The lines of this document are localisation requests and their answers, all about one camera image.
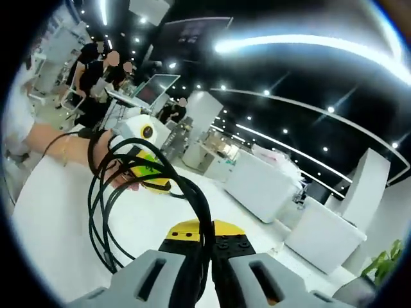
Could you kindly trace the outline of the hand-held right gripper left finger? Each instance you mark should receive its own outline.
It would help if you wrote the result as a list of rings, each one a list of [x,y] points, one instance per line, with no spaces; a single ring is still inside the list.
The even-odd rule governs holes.
[[[172,227],[148,250],[68,307],[194,307],[202,296],[202,236],[198,220]]]

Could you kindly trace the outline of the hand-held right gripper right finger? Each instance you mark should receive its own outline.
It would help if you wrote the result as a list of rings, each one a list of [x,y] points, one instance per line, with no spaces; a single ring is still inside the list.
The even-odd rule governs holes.
[[[213,221],[212,279],[220,307],[341,307],[267,253],[256,253],[236,225]]]

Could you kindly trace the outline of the person's left hand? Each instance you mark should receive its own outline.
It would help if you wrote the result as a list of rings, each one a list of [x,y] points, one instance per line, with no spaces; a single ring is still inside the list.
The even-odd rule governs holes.
[[[111,139],[112,130],[107,130],[102,132],[99,135],[99,138],[94,136],[90,140],[89,148],[87,150],[87,159],[89,163],[89,169],[94,175],[97,174],[97,169],[103,159],[109,154],[109,142]],[[103,178],[105,180],[108,180],[116,171],[118,171],[119,167],[120,163],[117,160],[112,161],[110,163],[110,167],[107,168],[105,176]],[[131,179],[133,179],[133,176],[128,171],[125,171],[124,173],[121,173],[117,177],[115,177],[111,181],[110,185],[113,188],[118,188],[120,185],[131,181]]]

